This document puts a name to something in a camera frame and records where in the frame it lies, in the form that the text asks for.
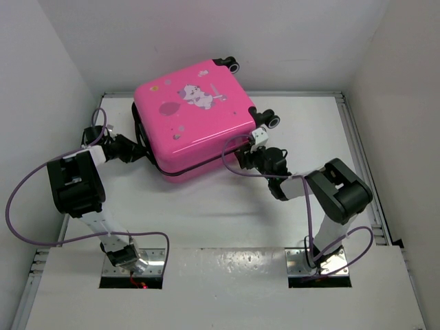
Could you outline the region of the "pink hard-shell suitcase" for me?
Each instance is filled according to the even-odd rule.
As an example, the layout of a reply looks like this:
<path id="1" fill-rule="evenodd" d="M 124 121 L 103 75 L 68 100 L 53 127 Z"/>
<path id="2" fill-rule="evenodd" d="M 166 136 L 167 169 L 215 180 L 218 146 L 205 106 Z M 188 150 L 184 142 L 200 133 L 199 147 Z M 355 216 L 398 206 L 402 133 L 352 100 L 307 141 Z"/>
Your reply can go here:
<path id="1" fill-rule="evenodd" d="M 181 183 L 233 160 L 234 151 L 261 126 L 281 119 L 257 110 L 235 74 L 232 57 L 209 59 L 140 85 L 133 94 L 137 139 L 162 177 Z"/>

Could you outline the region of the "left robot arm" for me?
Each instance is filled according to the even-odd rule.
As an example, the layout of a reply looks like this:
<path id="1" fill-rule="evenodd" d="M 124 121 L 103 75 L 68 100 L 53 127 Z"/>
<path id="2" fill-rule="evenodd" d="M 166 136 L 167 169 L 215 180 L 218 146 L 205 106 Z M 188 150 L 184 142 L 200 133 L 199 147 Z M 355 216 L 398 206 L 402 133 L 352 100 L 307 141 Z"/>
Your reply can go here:
<path id="1" fill-rule="evenodd" d="M 112 266 L 140 275 L 149 262 L 129 231 L 104 208 L 105 189 L 97 167 L 115 159 L 135 162 L 146 155 L 145 148 L 102 125 L 84 129 L 81 144 L 79 151 L 47 163 L 54 204 L 60 213 L 79 219 L 98 235 Z"/>

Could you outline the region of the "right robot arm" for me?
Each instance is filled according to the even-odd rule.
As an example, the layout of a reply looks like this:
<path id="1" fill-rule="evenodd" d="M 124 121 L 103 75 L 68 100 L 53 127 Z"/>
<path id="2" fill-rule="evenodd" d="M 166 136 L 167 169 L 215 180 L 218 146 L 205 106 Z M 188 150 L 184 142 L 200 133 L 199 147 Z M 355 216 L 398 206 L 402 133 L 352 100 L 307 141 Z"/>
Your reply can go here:
<path id="1" fill-rule="evenodd" d="M 373 200 L 371 189 L 339 158 L 328 161 L 318 170 L 294 175 L 287 169 L 286 150 L 260 147 L 251 151 L 244 147 L 236 151 L 235 156 L 240 168 L 255 169 L 267 180 L 275 199 L 305 198 L 309 235 L 303 255 L 308 270 L 317 269 L 340 251 L 351 224 Z M 313 234 L 312 229 L 311 195 L 324 212 L 317 234 Z"/>

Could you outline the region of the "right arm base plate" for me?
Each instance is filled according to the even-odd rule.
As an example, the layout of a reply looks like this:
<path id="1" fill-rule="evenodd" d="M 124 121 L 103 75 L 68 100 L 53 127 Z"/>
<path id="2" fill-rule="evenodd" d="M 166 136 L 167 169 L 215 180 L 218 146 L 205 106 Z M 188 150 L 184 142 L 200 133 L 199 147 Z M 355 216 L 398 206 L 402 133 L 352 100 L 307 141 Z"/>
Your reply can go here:
<path id="1" fill-rule="evenodd" d="M 308 252 L 303 247 L 285 249 L 288 277 L 341 277 L 349 275 L 347 257 L 343 247 L 330 255 L 325 261 L 319 262 L 319 264 L 315 264 L 310 257 L 307 257 Z"/>

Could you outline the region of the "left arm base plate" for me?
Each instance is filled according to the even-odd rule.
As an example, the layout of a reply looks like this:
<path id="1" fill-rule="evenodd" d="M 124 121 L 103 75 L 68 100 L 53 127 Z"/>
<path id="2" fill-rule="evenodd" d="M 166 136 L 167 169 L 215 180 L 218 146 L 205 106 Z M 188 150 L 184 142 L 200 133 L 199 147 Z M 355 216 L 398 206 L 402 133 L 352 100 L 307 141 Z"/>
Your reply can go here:
<path id="1" fill-rule="evenodd" d="M 165 249 L 140 249 L 133 268 L 134 277 L 158 277 L 164 273 Z M 129 277 L 131 269 L 114 267 L 106 258 L 102 266 L 104 277 Z"/>

